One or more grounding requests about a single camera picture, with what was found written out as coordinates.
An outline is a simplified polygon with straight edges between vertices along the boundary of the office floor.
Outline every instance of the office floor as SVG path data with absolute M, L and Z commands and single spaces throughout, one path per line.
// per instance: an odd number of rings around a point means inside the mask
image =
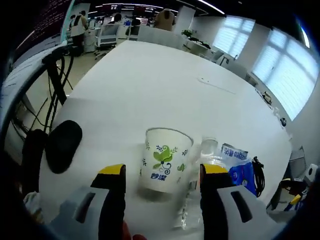
M 72 68 L 71 68 L 71 71 L 70 71 L 70 74 L 68 77 L 68 80 L 69 80 L 72 88 L 74 88 L 78 84 L 78 82 L 82 79 L 82 77 L 102 58 L 102 56 L 100 56 L 100 57 L 98 57 L 97 60 L 95 60 L 95 57 L 96 56 L 94 55 L 94 53 L 89 52 L 89 53 L 85 53 L 84 55 L 82 55 L 80 57 L 74 58 L 73 65 L 72 65 Z M 64 72 L 66 73 L 71 58 L 69 56 L 65 56 L 64 58 L 65 58 Z M 60 68 L 61 62 L 58 61 L 57 65 Z M 25 126 L 27 128 L 32 127 L 31 128 L 32 130 L 44 128 L 41 124 L 44 124 L 46 121 L 47 112 L 49 110 L 49 106 L 51 103 L 50 91 L 51 91 L 51 94 L 54 92 L 52 84 L 50 84 L 50 88 L 49 88 L 49 81 L 48 81 L 48 73 L 47 72 L 44 72 L 39 77 L 38 81 L 41 81 L 43 83 L 43 85 L 45 86 L 47 101 L 44 103 L 43 107 L 41 108 L 41 110 L 38 114 L 38 119 L 40 120 L 41 123 L 39 123 L 39 121 L 37 121 L 37 120 L 34 121 L 35 117 L 30 114 L 28 115 L 29 120 L 27 120 L 26 122 L 23 121 Z M 72 92 L 70 85 L 68 83 L 66 83 L 64 86 L 64 91 L 67 96 Z M 57 113 L 59 112 L 60 108 L 61 108 L 61 104 L 59 103 L 57 106 Z

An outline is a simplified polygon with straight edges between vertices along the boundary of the table surface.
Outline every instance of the table surface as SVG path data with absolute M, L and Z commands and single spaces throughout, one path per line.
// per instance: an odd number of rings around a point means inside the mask
M 259 199 L 266 205 L 292 151 L 286 130 L 246 81 L 199 56 L 139 41 L 123 42 L 89 70 L 53 127 L 66 120 L 81 126 L 83 138 L 62 174 L 52 173 L 43 155 L 39 190 L 45 221 L 57 216 L 60 204 L 72 192 L 89 186 L 99 170 L 123 163 L 124 218 L 132 234 L 148 239 L 164 232 L 173 211 L 171 202 L 148 202 L 136 194 L 148 128 L 178 129 L 191 136 L 191 159 L 197 156 L 203 136 L 215 137 L 219 146 L 228 143 L 257 156 L 265 175 Z

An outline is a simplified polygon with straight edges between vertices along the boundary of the clear plastic bottle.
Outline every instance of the clear plastic bottle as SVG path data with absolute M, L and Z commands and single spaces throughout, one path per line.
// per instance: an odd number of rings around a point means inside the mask
M 221 161 L 218 141 L 213 137 L 204 137 L 201 142 L 201 152 L 197 161 L 192 165 L 189 190 L 182 210 L 182 228 L 192 229 L 203 225 L 202 210 L 200 208 L 200 164 L 219 165 L 225 168 Z

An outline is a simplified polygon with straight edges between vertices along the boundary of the white paper cup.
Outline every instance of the white paper cup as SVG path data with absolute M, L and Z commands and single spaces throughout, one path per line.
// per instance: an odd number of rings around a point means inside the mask
M 148 129 L 140 184 L 163 193 L 175 192 L 187 167 L 188 152 L 193 143 L 191 137 L 178 130 L 160 127 Z

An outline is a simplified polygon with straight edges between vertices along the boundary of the window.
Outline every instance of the window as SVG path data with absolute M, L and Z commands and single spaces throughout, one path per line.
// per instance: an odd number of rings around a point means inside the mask
M 319 66 L 302 44 L 273 30 L 252 72 L 275 95 L 293 121 L 314 90 Z
M 254 20 L 227 16 L 212 45 L 238 58 L 254 25 Z

